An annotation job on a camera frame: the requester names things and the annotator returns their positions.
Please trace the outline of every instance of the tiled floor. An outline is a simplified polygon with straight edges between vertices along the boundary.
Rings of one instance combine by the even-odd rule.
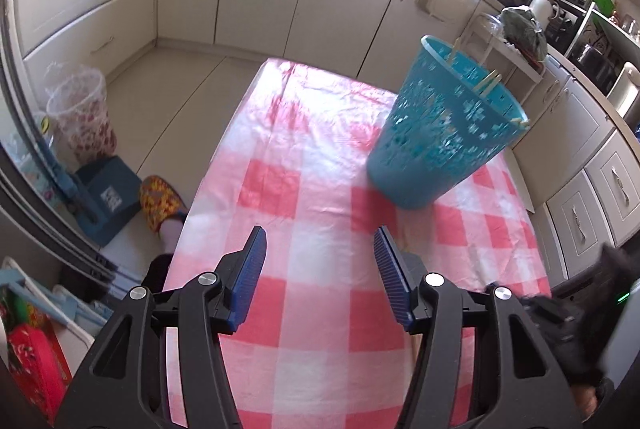
[[[159,174],[191,205],[258,62],[156,48],[108,88],[117,154],[141,178]],[[144,275],[161,253],[137,215],[102,253]]]

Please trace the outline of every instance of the teal plastic basket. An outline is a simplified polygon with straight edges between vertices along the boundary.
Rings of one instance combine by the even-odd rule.
[[[527,116],[498,84],[474,86],[488,71],[451,45],[422,38],[422,48],[367,159],[371,182],[402,208],[433,202],[473,174],[526,128]]]

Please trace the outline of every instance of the plastic tablecloth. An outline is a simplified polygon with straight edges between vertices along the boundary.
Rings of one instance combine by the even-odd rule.
[[[242,248],[254,225],[267,232],[247,320],[222,340],[246,429],[394,427],[414,358],[373,257],[380,225],[400,249],[460,287],[497,281],[521,295],[549,293],[501,155],[422,210],[396,208],[367,182],[367,154],[395,97],[270,59],[200,184],[166,289],[214,269],[224,253]],[[465,330],[452,423],[466,420],[472,347]],[[172,418],[186,425],[175,331],[167,364]]]

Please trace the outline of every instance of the person's leg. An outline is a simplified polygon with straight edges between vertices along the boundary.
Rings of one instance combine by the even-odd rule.
[[[140,186],[140,205],[146,224],[157,232],[163,254],[149,265],[142,285],[152,293],[162,291],[188,209],[174,188],[159,176],[149,176]]]

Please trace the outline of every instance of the yellow and red patterned slipper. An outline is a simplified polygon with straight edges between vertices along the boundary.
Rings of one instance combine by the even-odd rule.
[[[140,184],[140,205],[145,213],[146,224],[153,232],[160,230],[165,219],[178,218],[183,222],[189,209],[180,194],[160,176],[148,176]]]

